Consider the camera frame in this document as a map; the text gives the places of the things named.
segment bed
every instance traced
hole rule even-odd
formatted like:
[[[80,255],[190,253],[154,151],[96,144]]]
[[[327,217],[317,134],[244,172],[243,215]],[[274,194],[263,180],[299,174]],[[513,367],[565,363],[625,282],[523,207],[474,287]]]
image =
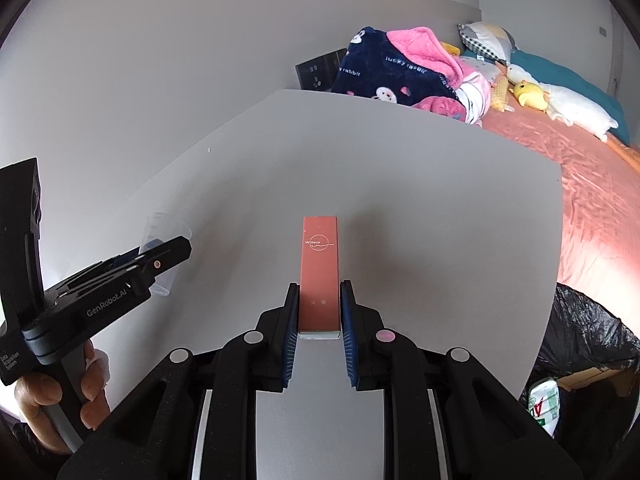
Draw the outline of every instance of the bed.
[[[585,293],[640,335],[640,173],[633,150],[607,144],[543,112],[490,109],[482,127],[562,166],[564,218],[558,282]]]

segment white round button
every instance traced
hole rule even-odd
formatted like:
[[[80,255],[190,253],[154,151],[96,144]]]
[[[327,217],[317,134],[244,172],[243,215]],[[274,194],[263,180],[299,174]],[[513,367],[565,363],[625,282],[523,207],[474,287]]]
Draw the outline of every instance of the white round button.
[[[169,359],[171,359],[172,363],[181,363],[187,360],[189,357],[189,352],[187,352],[184,348],[176,348],[171,354],[169,354]]]
[[[469,352],[467,352],[464,348],[454,348],[451,351],[451,358],[454,361],[458,361],[459,363],[466,363],[469,361]]]
[[[262,335],[262,332],[258,332],[257,330],[251,330],[251,332],[244,334],[244,340],[251,345],[255,345],[263,339],[264,336]]]

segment navy blanket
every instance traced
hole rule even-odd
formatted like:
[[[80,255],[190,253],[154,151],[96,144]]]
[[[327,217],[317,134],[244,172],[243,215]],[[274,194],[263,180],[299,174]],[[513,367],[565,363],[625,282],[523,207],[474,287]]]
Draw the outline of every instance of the navy blanket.
[[[441,73],[412,63],[385,32],[371,27],[363,28],[351,40],[331,92],[407,106],[430,96],[458,101]]]

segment human hand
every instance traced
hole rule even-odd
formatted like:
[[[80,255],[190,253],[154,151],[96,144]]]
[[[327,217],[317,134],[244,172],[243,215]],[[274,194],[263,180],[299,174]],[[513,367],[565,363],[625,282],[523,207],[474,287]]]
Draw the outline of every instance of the human hand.
[[[94,345],[91,341],[84,343],[84,358],[85,362],[91,362],[95,358]],[[99,358],[89,365],[80,383],[82,393],[88,399],[80,410],[80,419],[92,430],[100,426],[111,411],[104,395],[108,376],[108,363]],[[54,453],[70,454],[71,451],[42,409],[42,406],[59,403],[60,399],[62,399],[60,384],[39,372],[24,375],[15,385],[15,400],[40,443]]]

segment wall switch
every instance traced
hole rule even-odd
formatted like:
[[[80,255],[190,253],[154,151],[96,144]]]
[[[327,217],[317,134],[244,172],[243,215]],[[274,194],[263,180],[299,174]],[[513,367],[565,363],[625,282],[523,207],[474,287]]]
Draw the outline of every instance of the wall switch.
[[[342,48],[296,65],[300,88],[319,92],[331,89],[346,53],[347,49]]]

